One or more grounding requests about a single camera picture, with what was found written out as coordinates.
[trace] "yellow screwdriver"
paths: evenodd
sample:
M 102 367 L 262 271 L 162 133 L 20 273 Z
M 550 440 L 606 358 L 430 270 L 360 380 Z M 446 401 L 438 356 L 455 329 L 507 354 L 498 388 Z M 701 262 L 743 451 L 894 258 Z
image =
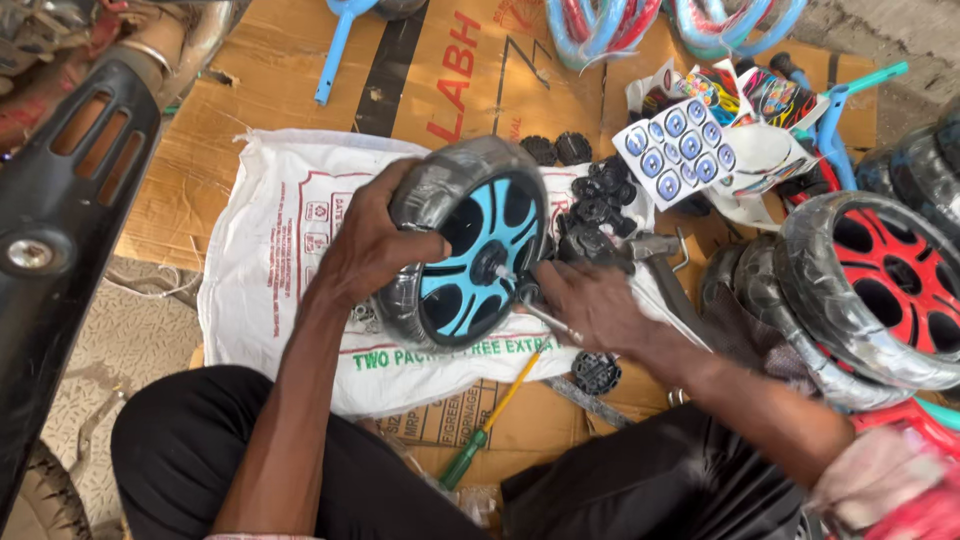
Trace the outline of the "yellow screwdriver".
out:
M 467 445 L 464 447 L 464 449 L 453 458 L 453 461 L 450 461 L 450 464 L 446 467 L 446 472 L 444 472 L 444 475 L 440 477 L 440 485 L 443 486 L 445 490 L 453 491 L 453 488 L 457 486 L 457 483 L 460 482 L 460 479 L 464 477 L 464 473 L 470 468 L 470 463 L 473 461 L 473 455 L 487 444 L 487 435 L 490 433 L 493 423 L 496 422 L 496 418 L 500 416 L 500 413 L 503 412 L 504 407 L 506 407 L 507 403 L 509 403 L 511 398 L 513 398 L 516 390 L 520 388 L 523 380 L 527 378 L 527 375 L 530 373 L 530 370 L 533 369 L 534 364 L 536 364 L 537 360 L 540 359 L 540 353 L 543 352 L 543 350 L 546 348 L 547 342 L 549 341 L 550 334 L 548 333 L 543 337 L 543 340 L 540 342 L 540 346 L 537 347 L 537 351 L 534 353 L 534 355 L 530 356 L 530 360 L 527 361 L 527 365 L 523 366 L 523 370 L 520 371 L 518 376 L 516 376 L 514 383 L 510 385 L 510 389 L 507 390 L 507 395 L 500 400 L 500 403 L 496 404 L 496 407 L 493 408 L 493 413 L 490 415 L 490 418 L 487 419 L 487 422 L 484 422 L 482 428 L 473 432 L 473 435 L 470 436 L 470 440 L 467 442 Z

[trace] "black handle grip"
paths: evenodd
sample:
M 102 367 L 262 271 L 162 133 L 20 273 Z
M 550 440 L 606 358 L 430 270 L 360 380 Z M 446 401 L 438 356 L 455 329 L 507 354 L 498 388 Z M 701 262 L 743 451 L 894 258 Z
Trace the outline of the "black handle grip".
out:
M 800 67 L 790 60 L 790 53 L 786 51 L 774 55 L 774 57 L 770 59 L 770 67 L 782 73 L 783 78 L 788 81 L 793 81 L 791 76 L 798 71 L 805 73 L 805 71 L 800 69 Z

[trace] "knee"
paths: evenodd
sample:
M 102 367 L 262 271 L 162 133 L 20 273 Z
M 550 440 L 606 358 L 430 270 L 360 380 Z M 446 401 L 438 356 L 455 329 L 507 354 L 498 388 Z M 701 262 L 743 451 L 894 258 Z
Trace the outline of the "knee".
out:
M 114 469 L 144 466 L 178 433 L 203 432 L 213 423 L 252 425 L 273 384 L 242 366 L 214 366 L 175 373 L 135 393 L 120 410 L 110 438 Z

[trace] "hand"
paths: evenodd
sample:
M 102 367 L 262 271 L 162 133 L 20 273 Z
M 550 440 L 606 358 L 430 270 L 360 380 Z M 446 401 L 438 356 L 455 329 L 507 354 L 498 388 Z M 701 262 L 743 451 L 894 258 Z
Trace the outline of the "hand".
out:
M 636 306 L 627 276 L 616 268 L 543 261 L 535 271 L 557 318 L 583 336 L 586 351 L 621 353 L 655 323 Z
M 449 257 L 450 244 L 439 233 L 398 231 L 387 212 L 394 190 L 418 163 L 394 161 L 356 190 L 344 224 L 307 290 L 305 306 L 314 296 L 324 296 L 351 308 L 389 283 L 403 267 Z

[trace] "person's right hand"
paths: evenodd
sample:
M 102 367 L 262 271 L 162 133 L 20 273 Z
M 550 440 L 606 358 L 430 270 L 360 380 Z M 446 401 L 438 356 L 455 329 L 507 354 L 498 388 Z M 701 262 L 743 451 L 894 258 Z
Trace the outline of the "person's right hand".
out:
M 659 326 L 640 312 L 616 268 L 545 260 L 535 274 L 554 315 L 583 336 L 585 351 L 626 354 Z

